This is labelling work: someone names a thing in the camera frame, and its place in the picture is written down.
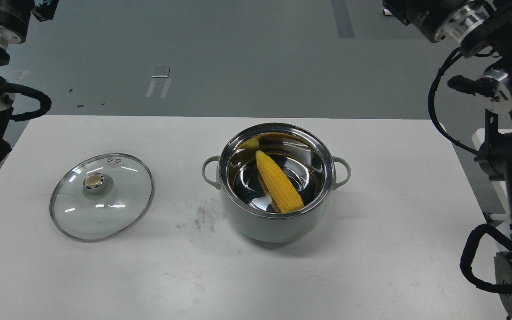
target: pot handle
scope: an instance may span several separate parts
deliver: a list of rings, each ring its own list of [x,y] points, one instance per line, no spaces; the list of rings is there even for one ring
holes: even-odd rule
[[[335,189],[339,188],[340,186],[343,186],[343,184],[346,184],[347,181],[349,181],[349,179],[351,178],[351,166],[349,166],[347,161],[339,158],[338,156],[334,156],[333,162],[339,162],[340,164],[345,166],[345,169],[347,169],[347,178],[345,178],[345,180],[343,180],[341,182],[335,182],[335,184],[333,184],[333,189],[331,189],[331,190],[335,190]]]
[[[201,175],[203,175],[203,179],[205,179],[205,181],[207,181],[208,184],[215,187],[217,190],[220,190],[220,188],[221,188],[220,183],[207,178],[207,175],[205,174],[205,169],[207,168],[207,165],[209,163],[211,163],[213,161],[218,161],[219,158],[220,158],[220,156],[212,156],[211,158],[208,158],[207,160],[205,160],[205,163],[203,164],[203,168],[201,169]]]

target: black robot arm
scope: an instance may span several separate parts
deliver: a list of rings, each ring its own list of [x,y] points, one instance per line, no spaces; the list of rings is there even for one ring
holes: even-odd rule
[[[455,52],[464,57],[496,52],[501,57],[487,67],[479,79],[473,81],[455,76],[448,85],[480,98],[486,109],[485,142],[478,151],[466,150],[476,154],[475,161],[490,180],[506,182],[512,230],[512,133],[500,134],[498,131],[498,115],[508,113],[512,120],[512,0],[494,0],[491,3],[484,0],[384,0],[383,4],[403,24],[413,24],[418,28],[430,42],[446,38],[457,41],[459,48],[450,57]],[[491,48],[490,53],[479,53],[488,47]],[[441,70],[435,83],[439,83],[443,74]],[[435,89],[437,85],[432,85],[428,99],[431,115]],[[479,240],[485,234],[494,237],[507,249],[494,258],[496,285],[476,278],[471,272],[471,261]],[[512,318],[512,234],[508,239],[489,225],[477,227],[466,243],[460,267],[463,275],[478,289],[499,293],[506,312]]]

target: tabletop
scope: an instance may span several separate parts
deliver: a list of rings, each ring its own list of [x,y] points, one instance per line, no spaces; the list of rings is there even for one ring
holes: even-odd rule
[[[310,131],[353,168],[321,223],[287,244],[236,231],[200,172],[238,132],[271,121]],[[70,239],[49,216],[52,191],[109,152],[150,168],[150,208],[110,239]],[[427,120],[44,116],[0,171],[0,319],[503,319],[498,296],[459,271],[482,222]],[[493,279],[495,252],[484,239],[477,276]]]

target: black cable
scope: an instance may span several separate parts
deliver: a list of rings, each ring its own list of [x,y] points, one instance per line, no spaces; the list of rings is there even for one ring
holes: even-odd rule
[[[469,233],[469,237],[465,243],[464,251],[461,253],[461,273],[469,282],[475,285],[477,289],[491,293],[510,294],[512,293],[511,285],[494,285],[489,282],[485,282],[473,275],[471,268],[473,258],[475,258],[477,247],[479,247],[479,241],[486,234],[490,235],[493,239],[495,239],[495,241],[503,245],[503,247],[506,247],[508,250],[512,250],[511,240],[495,227],[487,223],[478,225],[477,228],[473,229],[473,231]]]
[[[459,53],[459,51],[460,51],[459,48],[453,49],[453,51],[449,54],[447,59],[445,59],[441,68],[438,69],[437,75],[436,75],[434,81],[432,82],[430,91],[428,93],[428,113],[429,113],[430,120],[432,120],[433,125],[438,130],[438,132],[441,133],[441,135],[443,135],[445,138],[447,138],[447,140],[450,140],[451,143],[462,148],[463,150],[467,150],[468,152],[471,152],[471,153],[477,155],[477,150],[470,148],[470,147],[466,146],[465,144],[462,144],[461,142],[459,142],[458,140],[455,140],[452,136],[450,136],[444,130],[444,128],[441,126],[440,122],[437,119],[437,115],[436,115],[435,99],[436,99],[437,87],[440,85],[440,80],[443,77],[443,75],[445,74],[445,71],[447,71],[449,69],[449,67],[451,67],[457,60],[459,60],[462,57],[462,55],[461,55],[461,53]]]
[[[0,95],[3,93],[20,93],[23,96],[38,100],[40,103],[40,107],[36,111],[25,112],[19,115],[12,115],[10,119],[13,121],[31,120],[44,115],[51,109],[51,99],[41,91],[35,90],[33,88],[29,88],[20,84],[5,83],[0,86]]]

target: lid knob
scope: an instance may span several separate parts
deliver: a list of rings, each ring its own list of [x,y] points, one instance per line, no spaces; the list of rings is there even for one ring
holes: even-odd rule
[[[84,178],[84,187],[86,189],[95,189],[104,182],[104,176],[100,173],[91,173]]]

